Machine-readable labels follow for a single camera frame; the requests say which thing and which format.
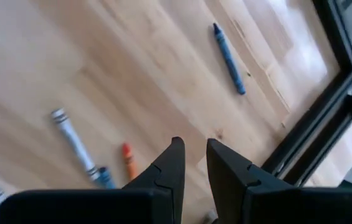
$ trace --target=floor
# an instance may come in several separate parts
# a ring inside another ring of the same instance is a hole
[[[213,22],[228,37],[245,96]],[[181,136],[183,222],[199,223],[214,207],[206,139],[260,166],[338,70],[306,0],[0,0],[0,187],[94,187],[50,120],[64,107],[119,187],[128,182],[123,142],[143,171]],[[338,185],[351,166],[352,127],[308,185]]]

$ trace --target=black frame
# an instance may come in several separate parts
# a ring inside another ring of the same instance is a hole
[[[313,3],[340,72],[262,166],[280,178],[310,142],[284,178],[296,186],[305,184],[352,123],[352,43],[343,22],[346,4],[335,0],[313,0]]]

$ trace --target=wooden floor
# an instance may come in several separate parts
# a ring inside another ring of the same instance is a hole
[[[228,36],[245,96],[213,22]],[[64,107],[119,187],[128,182],[123,142],[143,171],[181,136],[183,221],[199,223],[214,208],[206,139],[260,166],[338,70],[307,0],[0,0],[0,187],[94,187],[50,120]],[[352,127],[308,185],[337,185],[351,166]]]

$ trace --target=crayon tip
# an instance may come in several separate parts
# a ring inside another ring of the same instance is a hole
[[[122,150],[123,150],[123,155],[127,155],[131,151],[131,146],[126,142],[123,144]]]
[[[217,26],[215,22],[213,23],[213,29],[214,29],[214,34],[219,34],[221,32],[220,28]]]

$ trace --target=orange crayon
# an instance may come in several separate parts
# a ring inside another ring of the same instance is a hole
[[[131,153],[131,147],[128,143],[123,144],[123,158],[128,170],[130,180],[133,180],[137,176],[136,162],[134,161],[133,154]]]

